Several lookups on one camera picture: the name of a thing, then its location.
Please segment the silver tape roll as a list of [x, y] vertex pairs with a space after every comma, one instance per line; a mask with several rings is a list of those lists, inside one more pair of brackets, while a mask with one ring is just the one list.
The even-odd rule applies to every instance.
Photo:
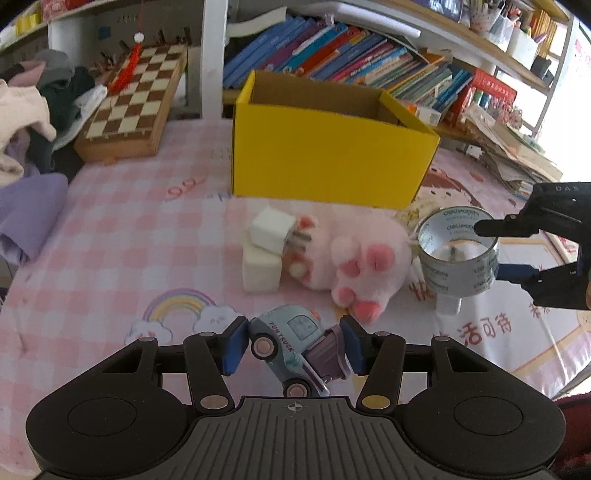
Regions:
[[416, 232], [423, 276], [430, 289], [463, 299], [488, 290], [498, 270], [499, 240], [481, 237], [478, 222], [492, 216], [483, 209], [449, 207], [428, 216]]

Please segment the light blue toy truck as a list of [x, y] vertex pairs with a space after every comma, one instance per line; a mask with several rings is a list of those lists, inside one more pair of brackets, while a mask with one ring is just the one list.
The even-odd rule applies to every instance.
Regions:
[[351, 375], [338, 324], [325, 328], [318, 313], [288, 304], [249, 322], [250, 350], [266, 362], [287, 398], [329, 396], [329, 383]]

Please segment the white foam sponge block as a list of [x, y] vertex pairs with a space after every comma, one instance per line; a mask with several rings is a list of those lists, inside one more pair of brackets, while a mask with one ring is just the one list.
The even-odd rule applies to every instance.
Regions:
[[280, 289], [283, 259], [280, 255], [242, 242], [242, 287], [247, 293], [273, 293]]

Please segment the white power adapter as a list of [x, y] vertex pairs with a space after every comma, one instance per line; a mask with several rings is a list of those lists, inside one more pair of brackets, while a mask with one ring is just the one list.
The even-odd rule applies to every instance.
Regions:
[[297, 230], [297, 218], [266, 207], [249, 225], [249, 239], [256, 247], [283, 256], [288, 248], [304, 251], [311, 235]]

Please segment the stack of papers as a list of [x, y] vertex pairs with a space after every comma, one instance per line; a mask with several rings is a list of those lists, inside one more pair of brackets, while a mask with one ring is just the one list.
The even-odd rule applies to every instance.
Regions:
[[471, 104], [463, 115], [467, 134], [482, 150], [480, 159], [515, 196], [528, 199], [537, 183], [559, 182], [563, 173], [532, 148], [518, 131]]

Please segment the pink checkered table mat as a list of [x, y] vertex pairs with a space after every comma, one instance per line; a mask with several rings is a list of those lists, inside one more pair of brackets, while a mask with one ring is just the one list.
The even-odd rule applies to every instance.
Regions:
[[[32, 476], [25, 420], [47, 394], [124, 345], [152, 336], [178, 344], [235, 316], [304, 306], [331, 326], [326, 292], [290, 278], [272, 294], [242, 288], [242, 234], [266, 201], [229, 193], [226, 121], [166, 126], [158, 154], [86, 166], [38, 259], [21, 267], [1, 311], [1, 466]], [[496, 283], [440, 317], [414, 268], [375, 329], [427, 343], [448, 335], [545, 395], [559, 395], [590, 361], [590, 317], [537, 307]]]

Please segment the small orange white box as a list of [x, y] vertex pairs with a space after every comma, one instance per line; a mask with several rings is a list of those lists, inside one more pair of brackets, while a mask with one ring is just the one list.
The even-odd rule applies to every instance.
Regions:
[[413, 102], [403, 101], [402, 104], [426, 125], [430, 127], [437, 127], [439, 125], [442, 118], [441, 112]]

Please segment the yellow cardboard box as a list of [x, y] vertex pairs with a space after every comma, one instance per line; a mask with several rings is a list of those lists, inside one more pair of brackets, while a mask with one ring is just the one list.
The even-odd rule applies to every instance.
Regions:
[[232, 192], [402, 210], [439, 135], [385, 91], [253, 71], [232, 125]]

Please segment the wooden chess board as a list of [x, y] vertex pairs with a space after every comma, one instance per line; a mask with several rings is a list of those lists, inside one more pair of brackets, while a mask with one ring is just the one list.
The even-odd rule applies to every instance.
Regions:
[[[103, 163], [156, 154], [187, 54], [184, 44], [142, 47], [131, 82], [117, 95], [107, 91], [78, 134], [74, 149], [84, 162]], [[127, 58], [109, 77], [107, 87]]]

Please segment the row of leaning books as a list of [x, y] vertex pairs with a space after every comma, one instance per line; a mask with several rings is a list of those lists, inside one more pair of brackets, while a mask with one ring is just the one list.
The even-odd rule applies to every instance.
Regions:
[[385, 34], [325, 17], [277, 9], [259, 17], [263, 28], [226, 61], [225, 90], [242, 88], [250, 72], [266, 70], [314, 81], [367, 86], [400, 102], [442, 113], [439, 124], [461, 122], [471, 105], [495, 120], [520, 122], [514, 89], [450, 54], [420, 51], [401, 35]]

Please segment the red tassel ornament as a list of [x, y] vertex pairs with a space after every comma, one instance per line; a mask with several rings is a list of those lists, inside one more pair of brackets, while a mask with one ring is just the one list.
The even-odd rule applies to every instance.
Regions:
[[136, 32], [133, 36], [133, 40], [134, 46], [126, 60], [126, 64], [119, 70], [119, 73], [108, 86], [109, 95], [117, 95], [121, 93], [131, 82], [142, 50], [142, 43], [144, 41], [143, 33], [141, 31]]

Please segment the pile of clothes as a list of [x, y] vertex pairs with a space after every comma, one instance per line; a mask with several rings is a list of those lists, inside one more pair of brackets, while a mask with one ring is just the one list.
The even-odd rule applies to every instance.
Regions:
[[107, 88], [66, 53], [45, 49], [1, 73], [1, 258], [41, 253], [83, 166], [73, 142]]

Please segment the white bookshelf frame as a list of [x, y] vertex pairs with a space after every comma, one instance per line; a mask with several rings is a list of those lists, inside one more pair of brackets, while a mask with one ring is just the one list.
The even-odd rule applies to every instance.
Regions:
[[[201, 101], [201, 114], [212, 119], [221, 114], [225, 96], [215, 93], [221, 88], [221, 70], [225, 41], [229, 38], [228, 18], [238, 15], [238, 7], [245, 1], [92, 1], [77, 9], [63, 12], [42, 22], [33, 29], [1, 43], [1, 55], [23, 49], [24, 45], [38, 36], [47, 37], [48, 46], [63, 50], [71, 59], [87, 60], [88, 49], [96, 46], [96, 35], [84, 35], [98, 27], [96, 17], [104, 12], [129, 9], [142, 20], [142, 31], [148, 31], [148, 23], [158, 29], [164, 25], [164, 14], [170, 13], [179, 26], [200, 27], [200, 33], [193, 35], [200, 41], [199, 75], [197, 99]], [[548, 87], [524, 65], [502, 51], [493, 43], [479, 36], [462, 24], [429, 10], [413, 1], [353, 1], [359, 9], [392, 18], [421, 31], [417, 43], [428, 48], [448, 48], [454, 56], [465, 63], [487, 72], [500, 71], [546, 96], [546, 101], [537, 124], [527, 127], [537, 134], [550, 108], [558, 88], [555, 80]]]

